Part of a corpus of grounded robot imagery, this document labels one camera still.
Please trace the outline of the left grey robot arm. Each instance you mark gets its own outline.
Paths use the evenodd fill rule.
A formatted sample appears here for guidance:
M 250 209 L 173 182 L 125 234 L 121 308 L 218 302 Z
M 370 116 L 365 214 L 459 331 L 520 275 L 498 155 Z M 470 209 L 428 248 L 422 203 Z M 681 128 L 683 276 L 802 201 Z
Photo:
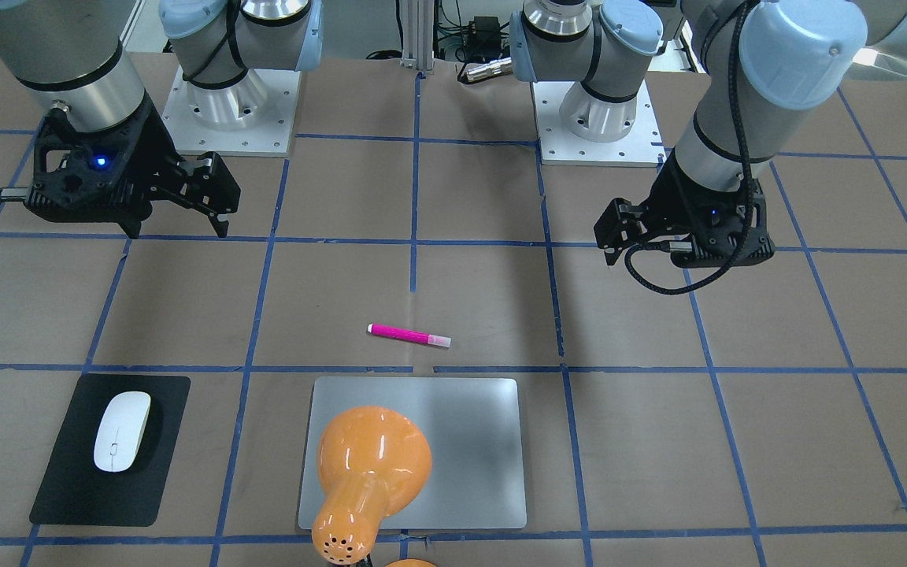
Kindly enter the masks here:
M 609 203 L 594 235 L 608 265 L 661 250 L 685 269 L 775 252 L 757 173 L 835 93 L 854 55 L 907 43 L 907 1 L 679 1 L 709 89 L 645 200 Z M 665 25 L 642 1 L 526 1 L 509 23 L 518 80 L 572 83 L 561 115 L 584 139 L 630 129 Z

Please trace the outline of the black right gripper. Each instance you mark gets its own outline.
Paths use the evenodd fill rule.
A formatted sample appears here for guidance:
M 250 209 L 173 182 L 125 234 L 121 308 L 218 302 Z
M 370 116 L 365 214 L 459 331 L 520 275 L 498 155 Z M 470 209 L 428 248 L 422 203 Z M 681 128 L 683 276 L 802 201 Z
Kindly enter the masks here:
M 47 112 L 35 141 L 26 209 L 55 223 L 115 223 L 130 238 L 229 235 L 241 189 L 217 152 L 179 161 L 151 97 L 101 132 L 76 132 L 68 113 Z

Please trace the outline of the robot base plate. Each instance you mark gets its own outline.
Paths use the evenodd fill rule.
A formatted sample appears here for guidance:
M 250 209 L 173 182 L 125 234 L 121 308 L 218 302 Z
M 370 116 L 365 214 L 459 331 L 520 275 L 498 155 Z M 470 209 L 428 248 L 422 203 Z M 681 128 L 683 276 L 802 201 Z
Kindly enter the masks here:
M 287 158 L 302 77 L 249 69 L 237 85 L 210 90 L 177 74 L 161 118 L 182 155 Z
M 622 103 L 594 99 L 577 82 L 545 80 L 531 90 L 543 164 L 645 168 L 665 160 L 646 83 Z

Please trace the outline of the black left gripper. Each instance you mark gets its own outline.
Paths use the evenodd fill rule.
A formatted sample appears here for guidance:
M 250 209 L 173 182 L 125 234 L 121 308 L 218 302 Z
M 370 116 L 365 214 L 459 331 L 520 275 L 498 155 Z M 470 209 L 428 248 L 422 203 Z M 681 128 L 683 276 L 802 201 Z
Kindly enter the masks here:
M 695 183 L 666 158 L 642 205 L 612 198 L 594 223 L 595 244 L 614 266 L 623 251 L 665 235 L 688 235 L 689 254 L 671 254 L 678 268 L 720 268 L 740 244 L 745 198 L 740 190 L 712 191 Z

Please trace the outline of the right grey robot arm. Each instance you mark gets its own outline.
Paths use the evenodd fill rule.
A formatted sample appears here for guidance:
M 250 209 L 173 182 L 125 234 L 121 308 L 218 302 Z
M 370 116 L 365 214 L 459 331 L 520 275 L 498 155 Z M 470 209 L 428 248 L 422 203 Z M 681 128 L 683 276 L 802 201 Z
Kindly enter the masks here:
M 155 201 L 204 215 L 224 238 L 241 187 L 215 136 L 281 127 L 272 75 L 312 71 L 323 53 L 320 1 L 162 1 L 180 63 L 183 110 L 199 126 L 184 157 L 119 39 L 103 1 L 0 1 L 0 60 L 44 111 L 27 187 L 0 187 L 53 223 L 113 223 L 138 238 Z

